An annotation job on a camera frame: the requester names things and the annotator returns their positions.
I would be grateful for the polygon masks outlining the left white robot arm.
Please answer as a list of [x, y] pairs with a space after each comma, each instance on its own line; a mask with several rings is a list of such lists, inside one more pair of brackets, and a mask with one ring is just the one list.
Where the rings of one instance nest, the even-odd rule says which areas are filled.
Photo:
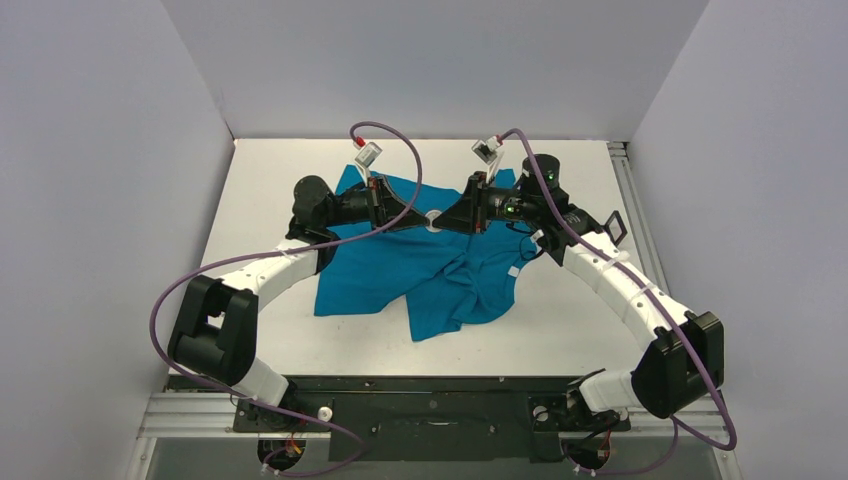
[[384, 175], [340, 194], [322, 178], [306, 176], [293, 199], [289, 230], [271, 254], [217, 278], [200, 274], [188, 282], [167, 348], [177, 365], [260, 401], [260, 418], [275, 430], [295, 423], [299, 405], [286, 395], [289, 381], [256, 354], [260, 312], [332, 262], [341, 243], [333, 227], [367, 223], [373, 232], [391, 232], [429, 223]]

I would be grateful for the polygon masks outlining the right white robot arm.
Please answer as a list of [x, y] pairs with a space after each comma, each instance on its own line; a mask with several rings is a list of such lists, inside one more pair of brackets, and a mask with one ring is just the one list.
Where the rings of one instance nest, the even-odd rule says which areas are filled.
[[481, 234], [493, 222], [523, 223], [538, 247], [584, 281], [619, 317], [642, 352], [630, 369], [602, 371], [580, 381], [564, 400], [566, 418], [588, 427], [603, 412], [641, 407], [668, 418], [724, 380], [724, 328], [713, 314], [694, 314], [654, 285], [626, 258], [607, 226], [571, 203], [559, 185], [557, 158], [538, 154], [522, 163], [511, 188], [485, 173], [469, 177], [460, 199], [437, 216], [437, 229]]

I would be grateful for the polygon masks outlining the blue t-shirt garment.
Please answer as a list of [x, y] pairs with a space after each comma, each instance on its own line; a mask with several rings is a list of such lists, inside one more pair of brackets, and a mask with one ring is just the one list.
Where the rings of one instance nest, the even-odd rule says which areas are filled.
[[335, 228], [347, 242], [319, 276], [314, 313], [376, 314], [404, 298], [414, 341], [505, 315], [519, 273], [540, 254], [528, 232], [501, 222], [479, 235], [416, 227], [368, 236], [368, 229]]

